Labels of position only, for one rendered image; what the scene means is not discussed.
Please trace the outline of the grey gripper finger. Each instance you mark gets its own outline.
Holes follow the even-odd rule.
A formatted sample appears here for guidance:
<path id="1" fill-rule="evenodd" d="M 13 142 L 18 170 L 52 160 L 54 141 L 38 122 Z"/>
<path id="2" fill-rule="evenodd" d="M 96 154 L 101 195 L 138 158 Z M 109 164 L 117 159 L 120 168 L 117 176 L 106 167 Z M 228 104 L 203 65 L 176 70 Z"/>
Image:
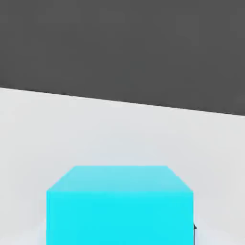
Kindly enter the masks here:
<path id="1" fill-rule="evenodd" d="M 208 230 L 202 226 L 194 225 L 193 245 L 208 245 Z"/>

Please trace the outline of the small cyan cube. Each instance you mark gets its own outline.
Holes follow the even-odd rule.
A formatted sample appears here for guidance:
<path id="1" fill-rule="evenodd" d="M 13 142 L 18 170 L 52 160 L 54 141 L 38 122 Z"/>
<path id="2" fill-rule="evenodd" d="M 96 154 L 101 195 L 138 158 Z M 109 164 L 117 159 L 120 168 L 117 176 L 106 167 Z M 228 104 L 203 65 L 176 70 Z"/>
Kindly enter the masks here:
<path id="1" fill-rule="evenodd" d="M 46 192 L 46 245 L 194 245 L 193 191 L 166 166 L 76 166 Z"/>

